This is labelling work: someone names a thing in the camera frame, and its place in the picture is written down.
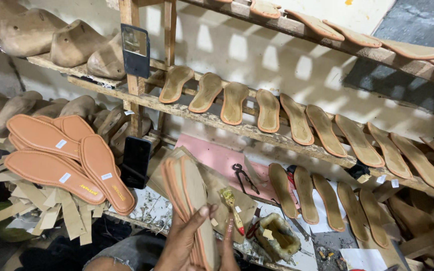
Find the black phone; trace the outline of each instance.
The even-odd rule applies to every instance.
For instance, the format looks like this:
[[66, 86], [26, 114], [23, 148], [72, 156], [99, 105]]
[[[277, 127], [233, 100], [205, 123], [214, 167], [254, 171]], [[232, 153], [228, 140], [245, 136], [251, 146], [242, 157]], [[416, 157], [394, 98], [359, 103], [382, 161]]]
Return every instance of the black phone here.
[[125, 139], [124, 161], [120, 178], [128, 187], [143, 189], [147, 185], [148, 162], [152, 143], [145, 139]]

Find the white wall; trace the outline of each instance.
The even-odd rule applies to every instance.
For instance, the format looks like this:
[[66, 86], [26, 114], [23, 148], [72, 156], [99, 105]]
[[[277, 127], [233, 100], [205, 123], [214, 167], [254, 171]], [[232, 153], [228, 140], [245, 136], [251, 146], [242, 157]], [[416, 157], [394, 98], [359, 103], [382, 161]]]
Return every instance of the white wall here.
[[[366, 34], [373, 32], [393, 2], [274, 1], [283, 9], [328, 19]], [[103, 35], [116, 34], [119, 28], [119, 12], [107, 8], [105, 0], [23, 0], [22, 4], [28, 8], [47, 9], [68, 23], [82, 19]], [[371, 121], [382, 129], [411, 139], [434, 136], [434, 115], [343, 86], [341, 81], [354, 63], [354, 57], [350, 55], [186, 3], [177, 2], [177, 9], [177, 65], [188, 65], [202, 73], [211, 71], [225, 80], [244, 83], [254, 89], [271, 90], [275, 95], [285, 93], [299, 103], [315, 104], [327, 112], [342, 114], [362, 123]], [[141, 8], [140, 18], [141, 26], [149, 32], [151, 57], [163, 59], [163, 5]], [[20, 59], [14, 61], [27, 90], [37, 90], [45, 98], [74, 98], [89, 94], [109, 108], [117, 101], [75, 87], [56, 71]], [[7, 89], [8, 94], [12, 94], [18, 86], [14, 72], [0, 54], [0, 90]], [[183, 95], [181, 100], [188, 103], [190, 98]], [[218, 114], [220, 106], [213, 105], [210, 110]], [[146, 112], [156, 121], [156, 112]], [[244, 122], [256, 124], [256, 118], [244, 115]], [[174, 137], [184, 132], [235, 150], [254, 153], [254, 160], [277, 160], [285, 165], [300, 163], [328, 177], [347, 178], [346, 173], [335, 165], [179, 117], [168, 116], [166, 132]], [[282, 127], [279, 132], [289, 134], [289, 128]]]

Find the pink board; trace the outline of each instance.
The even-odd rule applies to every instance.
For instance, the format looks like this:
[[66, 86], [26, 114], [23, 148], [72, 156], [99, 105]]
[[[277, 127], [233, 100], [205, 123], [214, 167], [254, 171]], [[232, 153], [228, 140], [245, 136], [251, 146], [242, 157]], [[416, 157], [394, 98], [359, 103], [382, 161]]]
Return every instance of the pink board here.
[[[241, 185], [239, 180], [235, 176], [235, 171], [232, 169], [232, 165], [235, 163], [241, 164], [242, 169], [249, 175], [247, 172], [247, 167], [244, 164], [244, 154], [238, 151], [233, 151], [226, 147], [222, 147], [220, 145], [216, 145], [201, 139], [193, 138], [184, 133], [180, 134], [178, 138], [177, 144], [175, 147], [184, 146], [189, 150], [189, 152], [195, 156], [201, 163], [208, 165], [209, 167], [217, 170], [220, 174], [229, 179], [229, 184], [241, 190]], [[268, 175], [268, 165], [262, 165], [259, 163], [251, 162], [252, 166], [256, 170], [256, 172], [260, 175], [262, 181], [265, 182], [266, 186], [257, 185], [257, 189], [259, 189], [260, 194], [255, 193], [251, 188], [250, 184], [245, 181], [244, 176], [241, 174], [241, 180], [244, 184], [245, 192], [247, 194], [265, 199], [271, 200], [275, 199], [279, 202], [277, 198], [276, 192], [272, 184], [269, 182]], [[294, 202], [297, 202], [296, 197], [292, 193], [292, 184], [289, 182], [289, 194], [291, 194], [291, 198]]]

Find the brand logo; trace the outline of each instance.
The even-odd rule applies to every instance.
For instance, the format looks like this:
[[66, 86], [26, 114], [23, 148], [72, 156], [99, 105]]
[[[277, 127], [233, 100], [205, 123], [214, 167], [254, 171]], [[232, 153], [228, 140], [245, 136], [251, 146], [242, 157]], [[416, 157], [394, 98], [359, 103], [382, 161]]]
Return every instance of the brand logo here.
[[90, 192], [91, 194], [94, 194], [95, 196], [98, 194], [98, 192], [95, 192], [84, 185], [80, 185], [80, 187], [85, 189], [86, 191]]
[[118, 188], [116, 186], [112, 185], [112, 188], [115, 189], [115, 191], [117, 192], [117, 194], [121, 200], [125, 200], [125, 197], [120, 193], [120, 191], [118, 190]]

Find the glue brush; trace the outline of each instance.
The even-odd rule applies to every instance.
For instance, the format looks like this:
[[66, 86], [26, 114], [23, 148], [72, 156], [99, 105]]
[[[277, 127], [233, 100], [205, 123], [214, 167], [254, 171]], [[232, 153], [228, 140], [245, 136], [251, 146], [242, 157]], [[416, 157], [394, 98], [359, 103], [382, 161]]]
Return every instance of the glue brush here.
[[220, 189], [219, 193], [225, 199], [226, 204], [232, 209], [232, 213], [234, 214], [235, 227], [237, 228], [237, 231], [241, 235], [244, 235], [245, 234], [244, 225], [242, 224], [242, 220], [239, 214], [237, 213], [237, 210], [235, 210], [235, 206], [234, 206], [234, 202], [235, 202], [234, 194], [232, 193], [229, 187]]

